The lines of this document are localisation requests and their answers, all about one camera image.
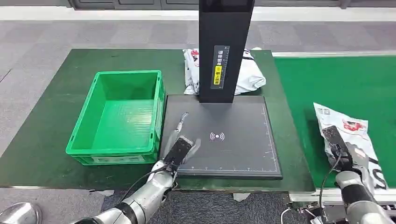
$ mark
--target gray wall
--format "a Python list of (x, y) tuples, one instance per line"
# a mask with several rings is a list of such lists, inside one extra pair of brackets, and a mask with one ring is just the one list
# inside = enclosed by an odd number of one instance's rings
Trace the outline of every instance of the gray wall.
[(66, 6), (68, 0), (0, 0), (0, 6)]

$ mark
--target white label sticker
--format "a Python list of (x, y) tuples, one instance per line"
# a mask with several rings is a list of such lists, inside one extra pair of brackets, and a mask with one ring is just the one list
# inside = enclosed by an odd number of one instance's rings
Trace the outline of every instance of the white label sticker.
[(116, 156), (116, 157), (92, 157), (94, 163), (114, 163), (114, 162), (142, 162), (143, 156)]

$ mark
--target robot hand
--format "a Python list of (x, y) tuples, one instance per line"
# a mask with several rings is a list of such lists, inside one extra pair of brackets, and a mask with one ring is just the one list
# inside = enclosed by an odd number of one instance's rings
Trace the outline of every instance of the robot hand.
[(337, 154), (335, 156), (339, 157), (341, 172), (336, 175), (336, 182), (341, 189), (348, 222), (394, 224), (373, 197), (374, 185), (368, 171), (368, 155), (357, 146), (345, 143), (335, 126), (323, 129), (323, 134), (333, 153)]
[(145, 224), (161, 204), (166, 200), (167, 193), (174, 187), (177, 169), (186, 163), (198, 150), (201, 141), (195, 144), (184, 136), (179, 137), (184, 118), (182, 116), (175, 134), (168, 140), (169, 147), (164, 152), (165, 157), (158, 161), (148, 177), (147, 182), (131, 196), (123, 198), (122, 202), (107, 211), (91, 218), (81, 219), (74, 224)]

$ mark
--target white plastic bag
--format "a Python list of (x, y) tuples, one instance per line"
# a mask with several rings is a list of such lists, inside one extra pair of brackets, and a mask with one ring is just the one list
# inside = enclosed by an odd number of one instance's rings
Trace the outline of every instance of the white plastic bag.
[[(199, 50), (185, 49), (184, 53), (184, 72), (185, 72), (185, 94), (199, 94)], [(243, 52), (243, 59), (235, 88), (235, 95), (244, 92), (255, 91), (265, 85), (266, 79), (262, 75), (250, 51)]]
[[(375, 154), (373, 144), (371, 143), (371, 139), (367, 134), (368, 121), (351, 118), (345, 114), (334, 111), (317, 103), (313, 103), (313, 106), (315, 107), (316, 117), (318, 118), (320, 134), (323, 136), (323, 129), (330, 126), (336, 126), (349, 150), (350, 146), (355, 145), (370, 157), (368, 170), (371, 178), (374, 181), (374, 189), (388, 189), (388, 185), (385, 182), (381, 167), (378, 164), (378, 159), (377, 155)], [(336, 158), (332, 154), (329, 143), (326, 140), (325, 152), (329, 162), (334, 164)]]

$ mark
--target green bin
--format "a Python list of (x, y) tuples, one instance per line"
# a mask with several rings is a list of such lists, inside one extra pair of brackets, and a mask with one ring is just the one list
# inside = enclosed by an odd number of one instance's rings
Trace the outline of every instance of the green bin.
[(161, 71), (98, 72), (66, 153), (83, 165), (156, 162), (164, 96)]

